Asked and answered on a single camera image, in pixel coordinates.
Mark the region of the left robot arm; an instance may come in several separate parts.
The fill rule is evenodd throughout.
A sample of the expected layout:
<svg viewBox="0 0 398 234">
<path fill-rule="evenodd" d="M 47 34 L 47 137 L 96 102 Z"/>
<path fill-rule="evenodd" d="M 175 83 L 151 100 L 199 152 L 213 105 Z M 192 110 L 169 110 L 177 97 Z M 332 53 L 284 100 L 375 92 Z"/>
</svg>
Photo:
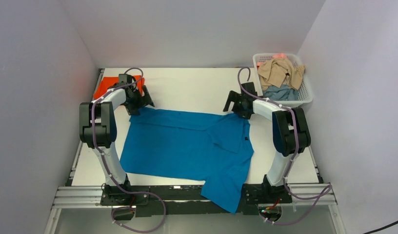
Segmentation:
<svg viewBox="0 0 398 234">
<path fill-rule="evenodd" d="M 105 189 L 116 188 L 113 199 L 121 205 L 131 201 L 133 195 L 127 173 L 119 162 L 115 146 L 118 130 L 114 111 L 123 105 L 128 115 L 139 115 L 139 109 L 147 105 L 154 107 L 147 86 L 141 89 L 134 83 L 112 87 L 92 102 L 83 102 L 80 111 L 80 140 L 87 144 L 97 156 L 105 176 Z"/>
</svg>

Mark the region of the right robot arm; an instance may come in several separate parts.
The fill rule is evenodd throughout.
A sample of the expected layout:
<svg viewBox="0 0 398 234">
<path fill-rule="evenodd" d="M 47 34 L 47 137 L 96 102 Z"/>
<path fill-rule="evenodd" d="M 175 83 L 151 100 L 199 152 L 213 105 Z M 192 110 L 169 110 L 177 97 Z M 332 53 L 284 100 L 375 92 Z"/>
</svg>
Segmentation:
<svg viewBox="0 0 398 234">
<path fill-rule="evenodd" d="M 311 143 L 304 111 L 290 108 L 268 98 L 253 96 L 247 91 L 230 91 L 224 112 L 233 104 L 232 112 L 244 119 L 257 114 L 272 122 L 272 140 L 276 150 L 274 161 L 265 175 L 261 197 L 266 202 L 275 201 L 282 191 L 287 191 L 287 179 L 299 154 Z"/>
</svg>

